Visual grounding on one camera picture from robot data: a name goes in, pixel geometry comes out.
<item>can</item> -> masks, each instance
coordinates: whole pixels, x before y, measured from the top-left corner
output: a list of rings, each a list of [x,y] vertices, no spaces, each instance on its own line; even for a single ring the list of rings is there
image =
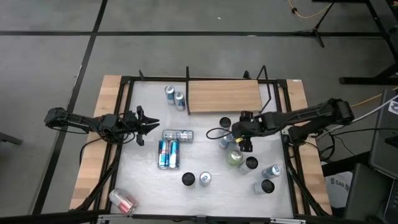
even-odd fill
[[[195,176],[191,172],[184,173],[182,175],[182,183],[187,187],[192,186],[195,183]]]
[[[239,163],[241,163],[243,160],[243,155],[241,151],[238,150],[233,150],[230,153],[228,153],[228,158],[227,158],[227,163],[236,166]]]
[[[163,130],[162,139],[192,142],[193,141],[193,131],[166,129],[166,130]]]
[[[171,140],[169,142],[169,168],[178,169],[180,167],[180,142],[177,140]]]
[[[224,134],[226,134],[225,130],[229,130],[229,127],[231,127],[231,120],[227,117],[223,117],[220,119],[220,128],[224,129],[219,129],[218,130],[218,134],[219,136],[223,136]]]
[[[132,215],[137,201],[125,190],[115,188],[109,193],[109,200],[125,215]]]
[[[159,169],[167,169],[168,167],[168,154],[169,154],[169,142],[167,140],[159,140],[159,148],[158,148],[158,161],[157,167]]]
[[[174,87],[173,86],[166,86],[164,88],[164,92],[166,94],[166,100],[169,105],[174,105]]]
[[[218,145],[220,146],[220,148],[226,149],[232,141],[234,141],[234,136],[232,134],[229,134],[227,136],[222,137],[218,141]]]
[[[177,110],[179,110],[179,111],[185,110],[185,98],[184,98],[184,94],[181,91],[176,91],[174,93],[174,100],[175,100],[175,106],[177,107]]]
[[[199,176],[199,184],[202,186],[208,186],[211,182],[211,174],[207,171],[204,171]]]
[[[250,156],[246,158],[240,165],[238,165],[238,170],[242,174],[247,174],[248,172],[254,170],[259,165],[256,158]]]
[[[275,185],[270,180],[263,180],[252,185],[255,194],[270,194],[275,190]]]
[[[268,168],[265,168],[262,172],[261,172],[263,178],[265,178],[266,180],[278,177],[280,175],[282,175],[282,168],[280,165],[274,164]]]

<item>yellow cable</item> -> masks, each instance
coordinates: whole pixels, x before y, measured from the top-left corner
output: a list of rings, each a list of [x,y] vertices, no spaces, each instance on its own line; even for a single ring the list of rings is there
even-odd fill
[[[350,107],[355,107],[355,106],[362,105],[362,104],[367,103],[367,102],[369,102],[369,101],[372,101],[372,100],[374,100],[374,99],[376,99],[376,98],[379,98],[380,96],[381,96],[381,94],[378,94],[378,95],[376,95],[376,96],[374,96],[374,97],[370,97],[369,99],[364,100],[364,101],[362,101],[362,102],[356,103],[356,104],[354,104],[354,105],[350,105]]]
[[[290,4],[290,7],[293,9],[294,7],[293,7],[292,2],[291,2],[290,0],[288,0],[288,1],[289,1],[289,4]],[[302,19],[309,19],[309,18],[314,17],[314,16],[317,16],[317,15],[321,14],[323,11],[327,10],[327,9],[331,6],[331,4],[332,4],[332,3],[330,3],[327,7],[325,7],[325,8],[322,9],[321,11],[319,11],[319,12],[317,12],[317,13],[311,15],[311,16],[302,16],[302,15],[300,15],[297,11],[294,11],[294,13],[296,13],[296,15],[299,16],[299,17],[302,18]]]

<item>wooden table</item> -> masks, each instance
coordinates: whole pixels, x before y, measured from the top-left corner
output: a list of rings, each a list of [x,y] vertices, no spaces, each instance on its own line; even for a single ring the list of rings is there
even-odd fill
[[[114,113],[114,107],[116,104],[116,98],[118,97],[119,85],[121,76],[119,75],[105,75],[101,90],[99,92],[95,112],[93,116],[101,116],[102,114]],[[305,98],[303,83],[301,80],[287,80],[287,86],[289,91],[290,105],[292,110],[298,110],[307,107],[307,100]],[[124,105],[127,98],[127,91],[124,91],[120,113],[124,111]],[[284,92],[279,89],[280,100],[282,103],[282,110],[286,111]],[[96,133],[89,133],[87,141],[97,139]],[[313,138],[308,138],[308,142],[316,144]],[[79,206],[84,199],[90,194],[95,185],[98,183],[98,179],[101,173],[101,166],[104,159],[106,143],[104,141],[97,141],[86,146],[83,159],[81,162],[80,170],[76,180],[75,190],[73,193],[70,208],[76,208]],[[113,146],[111,159],[114,155],[116,146]],[[308,144],[300,146],[300,157],[303,167],[305,184],[315,200],[322,206],[322,208],[331,214],[331,208],[329,203],[328,194],[326,191],[326,183],[323,178],[322,167],[318,155],[318,150]],[[108,192],[108,184],[105,185],[104,191],[101,197],[99,208],[105,208],[105,201]],[[298,212],[304,214],[302,197],[300,190],[295,186],[295,194],[298,205]]]

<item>gray floor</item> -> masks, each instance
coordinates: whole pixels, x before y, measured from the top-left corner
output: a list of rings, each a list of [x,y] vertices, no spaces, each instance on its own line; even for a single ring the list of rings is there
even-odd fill
[[[293,1],[309,15],[327,4]],[[375,8],[393,24],[382,1]],[[91,31],[101,1],[1,1],[0,30]],[[313,27],[318,17],[300,19],[286,1],[109,1],[100,30],[295,31]],[[368,10],[359,4],[335,4],[321,31],[377,31]],[[55,131],[44,127],[47,110],[66,107],[88,37],[0,37],[0,131],[23,138],[21,146],[0,144],[0,216],[29,210],[53,144]],[[338,77],[371,77],[392,62],[381,39],[293,37],[98,37],[74,112],[91,116],[103,75],[241,77],[267,65],[271,78],[302,79],[309,105],[331,97],[357,103],[389,86],[343,86]],[[354,109],[359,116],[379,102]],[[371,128],[370,116],[346,129]],[[354,152],[369,150],[372,133],[342,136]],[[84,136],[67,134],[44,212],[68,209],[78,172]],[[328,138],[318,142],[321,149]],[[350,156],[337,142],[332,160]]]

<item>black can lid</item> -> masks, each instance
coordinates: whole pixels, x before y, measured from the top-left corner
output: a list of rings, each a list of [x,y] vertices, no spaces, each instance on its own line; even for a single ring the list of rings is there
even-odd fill
[[[231,126],[231,120],[227,117],[220,119],[220,126],[223,128],[229,128]]]
[[[265,193],[273,193],[275,185],[270,180],[265,180],[261,183],[261,188]]]
[[[194,182],[195,176],[192,173],[186,172],[184,175],[182,175],[182,183],[186,186],[191,186]]]
[[[259,162],[257,161],[257,159],[256,158],[254,158],[254,157],[248,157],[247,159],[246,159],[246,166],[248,167],[248,168],[250,168],[250,169],[255,169],[255,168],[257,168],[257,166],[259,165]]]

